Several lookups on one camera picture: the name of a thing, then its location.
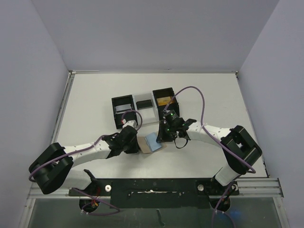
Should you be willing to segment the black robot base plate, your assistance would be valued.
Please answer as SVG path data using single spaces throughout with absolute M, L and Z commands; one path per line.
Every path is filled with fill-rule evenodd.
M 221 196 L 238 196 L 238 184 L 222 186 L 212 178 L 97 179 L 86 194 L 110 197 L 120 209 L 173 209 L 215 207 Z

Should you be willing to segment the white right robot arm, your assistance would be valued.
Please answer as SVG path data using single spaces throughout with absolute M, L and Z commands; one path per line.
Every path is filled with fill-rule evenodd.
M 159 122 L 156 141 L 175 142 L 177 138 L 213 144 L 223 150 L 226 164 L 215 174 L 215 180 L 211 183 L 216 194 L 227 191 L 228 184 L 239 176 L 249 171 L 255 173 L 253 165 L 262 155 L 262 150 L 243 126 L 219 128 L 201 124 L 195 119 L 185 121 L 171 110 Z

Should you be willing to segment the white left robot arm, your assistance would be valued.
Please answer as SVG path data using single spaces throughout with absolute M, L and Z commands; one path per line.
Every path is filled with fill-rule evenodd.
M 88 168 L 75 167 L 87 162 L 110 159 L 126 154 L 137 153 L 138 131 L 132 126 L 124 127 L 119 133 L 102 135 L 95 142 L 64 147 L 55 142 L 30 165 L 29 180 L 35 182 L 43 194 L 50 194 L 59 188 L 78 188 L 85 195 L 95 193 L 97 183 Z

